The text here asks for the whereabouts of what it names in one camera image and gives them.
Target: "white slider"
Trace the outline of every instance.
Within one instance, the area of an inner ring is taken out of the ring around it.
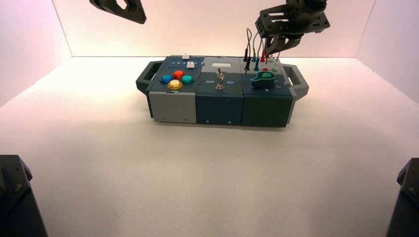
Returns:
[[[195,68],[194,62],[188,62],[188,64],[186,64],[186,68]]]
[[[182,54],[182,59],[183,60],[188,60],[189,59],[189,54],[188,53],[183,53]]]

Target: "gray panel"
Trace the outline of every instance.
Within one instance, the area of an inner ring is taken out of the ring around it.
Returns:
[[[196,123],[195,93],[152,91],[149,97],[155,121]]]
[[[213,63],[227,63],[230,67],[220,67],[222,72],[226,73],[242,73],[240,69],[240,58],[238,57],[205,57],[202,73],[218,73],[218,67],[213,67]]]

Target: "yellow button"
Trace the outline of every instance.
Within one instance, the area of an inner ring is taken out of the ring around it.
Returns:
[[[168,84],[168,88],[171,90],[179,90],[183,84],[179,80],[171,80]]]

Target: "green button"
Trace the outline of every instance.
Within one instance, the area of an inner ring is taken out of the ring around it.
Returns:
[[[192,76],[185,75],[185,76],[182,77],[182,82],[186,85],[189,85],[189,84],[194,83],[194,80],[193,80]]]

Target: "white wall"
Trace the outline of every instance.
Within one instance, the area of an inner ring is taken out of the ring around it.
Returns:
[[[71,56],[51,0],[0,7],[0,106]]]
[[[377,0],[356,58],[419,102],[419,1]]]
[[[142,0],[139,25],[93,7],[88,0],[53,0],[74,56],[241,55],[246,27],[262,9],[285,0]],[[332,25],[304,36],[284,57],[353,57],[375,0],[330,0]]]

